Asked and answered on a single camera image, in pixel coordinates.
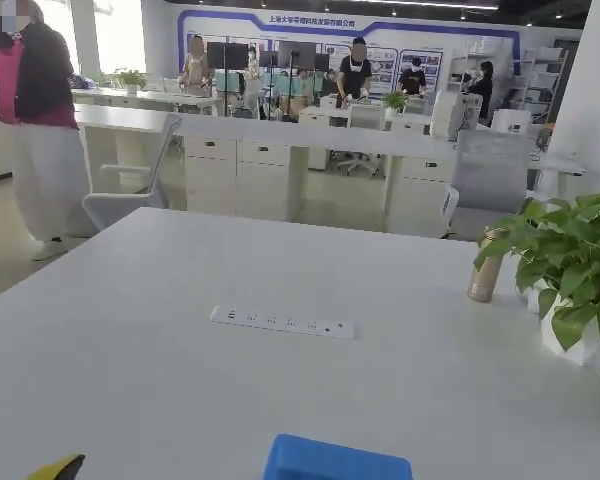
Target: yellow object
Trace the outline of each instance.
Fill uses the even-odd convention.
[[[27,480],[75,480],[82,462],[84,455],[71,455],[53,465],[45,465],[29,475]]]

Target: power outlet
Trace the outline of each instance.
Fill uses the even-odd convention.
[[[217,306],[211,313],[211,321],[227,325],[240,325],[243,327],[302,333],[305,335],[319,335],[321,337],[341,338],[345,340],[354,340],[356,338],[356,328],[351,322],[306,320],[294,315],[272,315],[249,309]]]

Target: ceiling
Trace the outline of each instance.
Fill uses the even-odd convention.
[[[167,0],[169,3],[197,5],[200,0]],[[382,3],[361,0],[265,0],[267,8],[274,10],[295,10],[322,12],[328,6],[332,13],[390,17],[395,9],[398,17],[428,20],[460,20],[462,9],[427,6],[401,6],[402,0]],[[463,5],[498,6],[498,10],[468,8],[466,20],[479,23],[500,23],[558,28],[583,28],[591,0],[419,0],[437,3]],[[205,5],[227,7],[262,8],[262,0],[203,0]]]

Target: thermos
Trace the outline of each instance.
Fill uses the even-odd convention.
[[[487,229],[480,242],[480,251],[495,240],[504,238],[509,234],[506,228]],[[471,284],[467,291],[467,296],[471,300],[480,303],[489,303],[493,298],[493,292],[496,288],[496,281],[502,266],[503,255],[497,257],[487,257],[480,270],[474,267],[471,275]]]

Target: white flower pot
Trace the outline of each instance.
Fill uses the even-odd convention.
[[[556,307],[568,306],[569,299],[563,299],[560,294],[549,309],[547,315],[541,321],[542,343],[557,355],[581,366],[600,369],[600,331],[598,330],[598,319],[592,319],[582,332],[582,338],[565,351],[556,337],[551,322]]]
[[[535,313],[536,315],[540,313],[538,297],[545,288],[549,288],[549,285],[547,285],[547,282],[545,282],[544,280],[540,280],[536,282],[533,286],[524,290],[523,292],[518,290],[518,295],[527,304],[527,312]]]

